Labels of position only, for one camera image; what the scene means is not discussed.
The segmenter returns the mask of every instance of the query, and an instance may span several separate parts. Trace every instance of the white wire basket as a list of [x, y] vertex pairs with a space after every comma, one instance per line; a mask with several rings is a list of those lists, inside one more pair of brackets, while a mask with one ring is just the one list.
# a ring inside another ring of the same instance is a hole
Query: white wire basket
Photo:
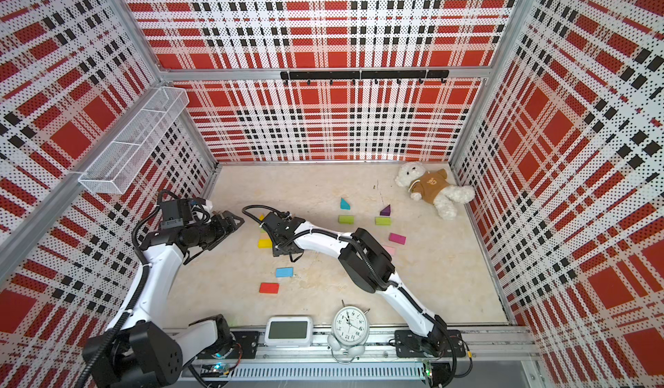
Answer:
[[92, 162], [79, 182], [94, 193], [125, 193], [189, 103], [187, 91], [162, 86]]

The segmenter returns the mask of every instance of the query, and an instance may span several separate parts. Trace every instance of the plaid wall panel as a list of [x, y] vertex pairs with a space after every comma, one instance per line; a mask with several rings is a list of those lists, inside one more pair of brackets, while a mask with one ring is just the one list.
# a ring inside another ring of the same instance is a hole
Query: plaid wall panel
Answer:
[[447, 161], [480, 79], [175, 85], [219, 161]]
[[0, 242], [152, 83], [105, 0], [0, 0]]
[[76, 381], [82, 347], [103, 332], [138, 268], [131, 229], [153, 210], [157, 191], [200, 195], [209, 175], [176, 122], [124, 195], [84, 192], [74, 200], [0, 287], [0, 385]]
[[560, 386], [664, 384], [664, 0], [537, 0], [460, 161]]
[[164, 68], [488, 65], [516, 0], [126, 0]]

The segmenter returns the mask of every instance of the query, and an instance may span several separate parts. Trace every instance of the clock display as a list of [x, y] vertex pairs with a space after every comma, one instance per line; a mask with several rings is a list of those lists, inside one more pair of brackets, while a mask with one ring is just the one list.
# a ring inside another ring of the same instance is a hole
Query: clock display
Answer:
[[369, 323], [362, 310], [348, 306], [336, 313], [332, 332], [339, 342], [352, 346], [365, 342], [369, 334]]

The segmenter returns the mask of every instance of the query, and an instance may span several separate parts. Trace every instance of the white teddy bear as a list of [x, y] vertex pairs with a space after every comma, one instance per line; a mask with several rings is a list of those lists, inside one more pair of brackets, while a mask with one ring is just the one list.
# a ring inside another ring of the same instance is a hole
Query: white teddy bear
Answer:
[[468, 203], [475, 197], [472, 186], [454, 186], [447, 183], [447, 172], [428, 172], [417, 161], [405, 163], [394, 179], [397, 185], [407, 187], [414, 201], [431, 203], [443, 219], [454, 219], [457, 214], [453, 202]]

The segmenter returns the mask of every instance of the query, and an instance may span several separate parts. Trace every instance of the marble floor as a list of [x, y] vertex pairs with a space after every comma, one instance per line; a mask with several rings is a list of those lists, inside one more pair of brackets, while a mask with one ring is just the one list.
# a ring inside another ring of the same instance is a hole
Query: marble floor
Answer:
[[[305, 252], [291, 263], [287, 257], [272, 257], [271, 249], [259, 249], [260, 228], [241, 211], [250, 204], [290, 211], [336, 231], [362, 227], [379, 243], [396, 248], [393, 264], [404, 283], [447, 323], [505, 323], [465, 210], [459, 205], [459, 216], [444, 221], [433, 206], [411, 201], [407, 190], [394, 183], [398, 168], [393, 163], [225, 166], [211, 195], [214, 209], [232, 211], [246, 222], [217, 248], [180, 269], [161, 326], [186, 327], [219, 313], [230, 326], [264, 326], [270, 316], [288, 314], [329, 324], [342, 299], [371, 309], [371, 324], [404, 323], [381, 297], [355, 286], [338, 260]], [[449, 169], [445, 164], [427, 168]], [[350, 210], [339, 209], [342, 197]], [[387, 204], [392, 225], [376, 226], [374, 217]], [[354, 215], [354, 225], [339, 224], [339, 215]], [[389, 233], [405, 235], [406, 244], [389, 242]], [[278, 267], [293, 267], [294, 276], [276, 278]], [[259, 293], [263, 282], [279, 283], [278, 294]]]

